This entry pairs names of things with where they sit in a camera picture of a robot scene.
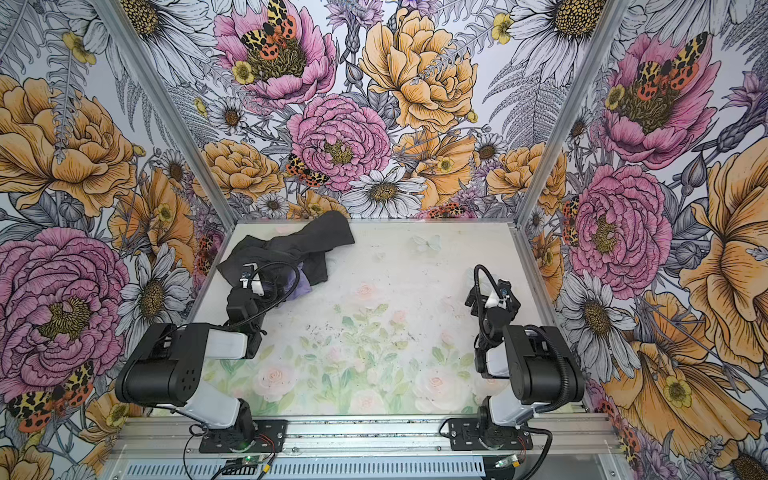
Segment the black cloth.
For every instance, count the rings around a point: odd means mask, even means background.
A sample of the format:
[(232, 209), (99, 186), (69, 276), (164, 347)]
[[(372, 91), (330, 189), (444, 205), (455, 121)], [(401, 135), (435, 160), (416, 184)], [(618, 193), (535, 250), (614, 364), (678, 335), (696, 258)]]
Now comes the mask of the black cloth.
[(301, 265), (308, 285), (314, 286), (328, 280), (326, 253), (354, 243), (348, 219), (338, 211), (329, 211), (289, 235), (269, 240), (247, 235), (217, 270), (231, 286), (238, 286), (241, 274), (249, 272), (247, 264), (261, 267), (269, 262), (284, 261)]

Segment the purple cloth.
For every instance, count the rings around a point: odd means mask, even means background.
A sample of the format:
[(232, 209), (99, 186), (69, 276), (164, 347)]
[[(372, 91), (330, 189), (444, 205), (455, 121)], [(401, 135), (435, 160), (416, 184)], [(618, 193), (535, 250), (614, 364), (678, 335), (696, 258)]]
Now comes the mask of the purple cloth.
[(303, 265), (299, 264), (296, 270), (290, 270), (287, 274), (284, 282), (284, 293), (287, 295), (286, 301), (296, 300), (312, 291), (312, 286), (302, 267)]

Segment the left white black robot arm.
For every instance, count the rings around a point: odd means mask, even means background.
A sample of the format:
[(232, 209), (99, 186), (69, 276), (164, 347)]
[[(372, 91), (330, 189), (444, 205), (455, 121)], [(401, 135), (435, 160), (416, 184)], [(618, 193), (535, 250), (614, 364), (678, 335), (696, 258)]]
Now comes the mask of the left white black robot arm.
[(257, 438), (247, 401), (203, 379), (207, 360), (253, 359), (261, 345), (263, 319), (279, 289), (235, 287), (222, 325), (193, 322), (148, 328), (120, 371), (115, 393), (123, 403), (159, 408), (194, 420), (223, 448), (243, 450)]

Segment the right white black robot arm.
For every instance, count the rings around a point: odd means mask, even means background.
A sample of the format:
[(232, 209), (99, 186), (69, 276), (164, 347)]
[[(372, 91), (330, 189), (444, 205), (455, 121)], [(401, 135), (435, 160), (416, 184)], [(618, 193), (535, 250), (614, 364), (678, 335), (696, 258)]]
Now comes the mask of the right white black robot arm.
[(506, 383), (481, 402), (474, 435), (489, 450), (526, 448), (529, 422), (582, 401), (586, 381), (558, 328), (515, 322), (521, 303), (510, 282), (482, 264), (472, 278), (465, 305), (478, 323), (475, 369)]

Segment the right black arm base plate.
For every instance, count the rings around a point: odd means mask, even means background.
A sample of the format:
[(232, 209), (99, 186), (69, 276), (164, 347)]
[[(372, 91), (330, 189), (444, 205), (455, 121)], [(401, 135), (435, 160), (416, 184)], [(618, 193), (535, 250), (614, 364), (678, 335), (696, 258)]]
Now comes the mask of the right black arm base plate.
[(446, 419), (439, 433), (453, 451), (520, 451), (533, 448), (532, 437), (522, 429), (501, 427), (469, 417)]

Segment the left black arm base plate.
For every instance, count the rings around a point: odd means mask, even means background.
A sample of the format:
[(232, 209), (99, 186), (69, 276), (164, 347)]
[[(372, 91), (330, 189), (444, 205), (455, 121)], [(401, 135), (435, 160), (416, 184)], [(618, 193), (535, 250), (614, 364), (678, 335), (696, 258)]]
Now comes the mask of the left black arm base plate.
[(287, 420), (256, 419), (253, 428), (243, 433), (236, 427), (214, 429), (206, 433), (200, 442), (203, 454), (267, 454), (283, 451)]

